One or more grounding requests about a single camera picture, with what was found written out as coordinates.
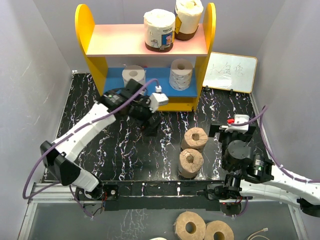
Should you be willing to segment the brown roll back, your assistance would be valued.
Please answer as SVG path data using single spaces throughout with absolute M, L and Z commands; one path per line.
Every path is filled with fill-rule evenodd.
M 181 149 L 194 149 L 198 152 L 202 152 L 208 141 L 208 135 L 200 127 L 190 128 L 185 132 L 181 141 Z

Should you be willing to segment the brown roll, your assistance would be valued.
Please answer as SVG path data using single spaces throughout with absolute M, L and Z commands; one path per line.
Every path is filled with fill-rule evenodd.
M 202 154 L 195 149 L 187 148 L 179 154 L 178 174 L 184 178 L 195 178 L 203 166 Z
M 181 149 L 194 149 L 198 152 L 202 152 L 208 141 L 208 135 L 200 127 L 190 128 L 185 132 L 181 141 Z

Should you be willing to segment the brown roll front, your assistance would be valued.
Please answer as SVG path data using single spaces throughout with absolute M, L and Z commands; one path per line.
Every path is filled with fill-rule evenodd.
M 184 178 L 195 178 L 203 166 L 202 154 L 195 149 L 187 148 L 179 154 L 178 174 Z

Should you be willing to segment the patterned white paper roll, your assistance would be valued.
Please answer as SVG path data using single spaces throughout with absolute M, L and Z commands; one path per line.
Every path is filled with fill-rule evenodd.
M 193 65 L 190 61 L 179 58 L 171 63 L 169 84 L 177 90 L 183 91 L 189 88 L 192 80 Z

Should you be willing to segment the beige roll front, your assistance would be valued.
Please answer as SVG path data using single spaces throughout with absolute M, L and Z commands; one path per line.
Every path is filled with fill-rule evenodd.
M 144 42 L 153 52 L 169 52 L 175 39 L 176 16 L 164 9 L 153 9 L 143 16 Z

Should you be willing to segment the beige roll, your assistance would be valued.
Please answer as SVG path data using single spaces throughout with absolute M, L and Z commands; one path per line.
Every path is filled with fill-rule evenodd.
M 153 52 L 169 52 L 175 39 L 176 16 L 164 9 L 153 9 L 143 16 L 144 42 Z
M 175 33 L 174 37 L 180 41 L 188 41 L 198 30 L 204 7 L 200 0 L 176 0 Z

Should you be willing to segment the beige roll back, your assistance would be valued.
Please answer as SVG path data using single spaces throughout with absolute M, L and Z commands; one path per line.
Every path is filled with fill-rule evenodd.
M 188 41 L 198 30 L 204 7 L 200 0 L 176 0 L 175 33 L 174 37 L 180 41 Z

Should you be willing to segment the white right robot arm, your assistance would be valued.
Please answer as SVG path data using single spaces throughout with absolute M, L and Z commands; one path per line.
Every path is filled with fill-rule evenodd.
M 221 167 L 226 171 L 222 185 L 207 186 L 208 196 L 217 200 L 258 197 L 300 208 L 306 215 L 320 216 L 320 184 L 285 171 L 249 146 L 256 124 L 245 129 L 214 123 L 208 136 L 219 135 Z

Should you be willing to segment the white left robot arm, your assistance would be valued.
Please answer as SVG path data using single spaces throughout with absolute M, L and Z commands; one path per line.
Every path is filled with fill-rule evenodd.
M 167 105 L 169 99 L 159 84 L 153 93 L 145 94 L 148 85 L 153 82 L 157 79 L 151 79 L 145 85 L 130 79 L 125 87 L 106 91 L 67 133 L 53 142 L 44 141 L 41 144 L 43 164 L 60 184 L 76 186 L 93 200 L 103 195 L 102 181 L 75 164 L 75 160 L 88 143 L 116 121 L 116 115 L 127 115 L 136 120 L 144 135 L 154 135 L 161 122 L 160 118 L 154 117 L 154 113 L 160 106 Z

